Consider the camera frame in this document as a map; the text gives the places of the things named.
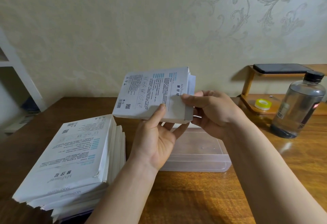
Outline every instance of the forearm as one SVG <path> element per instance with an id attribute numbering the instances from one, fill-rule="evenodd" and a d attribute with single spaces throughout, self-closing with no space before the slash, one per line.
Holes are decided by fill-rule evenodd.
<path id="1" fill-rule="evenodd" d="M 256 223 L 325 222 L 325 211 L 245 116 L 229 124 L 224 144 Z"/>
<path id="2" fill-rule="evenodd" d="M 138 223 L 157 171 L 128 159 L 86 223 Z"/>

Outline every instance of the wallpaper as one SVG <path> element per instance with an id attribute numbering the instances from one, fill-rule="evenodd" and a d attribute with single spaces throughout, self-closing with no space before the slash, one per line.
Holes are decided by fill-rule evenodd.
<path id="1" fill-rule="evenodd" d="M 326 17 L 327 0 L 0 0 L 0 25 L 49 105 L 117 96 L 129 71 L 181 66 L 198 90 L 235 96 L 246 65 L 327 63 Z"/>

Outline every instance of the small wooden stand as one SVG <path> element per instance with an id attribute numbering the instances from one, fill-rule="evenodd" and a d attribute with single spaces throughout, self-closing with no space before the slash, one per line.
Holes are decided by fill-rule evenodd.
<path id="1" fill-rule="evenodd" d="M 327 75 L 327 64 L 313 64 L 313 65 L 304 65 L 310 69 L 313 69 L 318 72 L 322 72 Z M 250 87 L 255 75 L 259 77 L 304 77 L 304 74 L 262 74 L 256 71 L 253 66 L 248 66 L 249 73 L 247 79 L 244 83 L 241 100 L 244 102 L 245 106 L 254 114 L 257 115 L 275 115 L 279 109 L 279 106 L 284 99 L 285 94 L 249 94 Z M 272 105 L 269 110 L 260 110 L 254 106 L 255 101 L 258 98 L 263 98 L 268 101 L 271 101 Z M 327 104 L 321 102 L 317 109 L 313 112 L 313 115 L 327 115 Z"/>

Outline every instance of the translucent plastic box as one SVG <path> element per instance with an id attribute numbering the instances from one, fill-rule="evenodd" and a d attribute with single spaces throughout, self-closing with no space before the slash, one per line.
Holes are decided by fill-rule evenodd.
<path id="1" fill-rule="evenodd" d="M 231 160 L 223 142 L 202 128 L 188 128 L 176 140 L 161 171 L 225 172 Z"/>

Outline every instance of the yellow tape roll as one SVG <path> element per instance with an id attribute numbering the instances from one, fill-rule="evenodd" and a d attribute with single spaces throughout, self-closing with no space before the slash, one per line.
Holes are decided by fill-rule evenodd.
<path id="1" fill-rule="evenodd" d="M 269 102 L 266 99 L 259 98 L 255 101 L 255 107 L 257 107 L 260 110 L 268 110 L 271 107 L 271 102 Z"/>

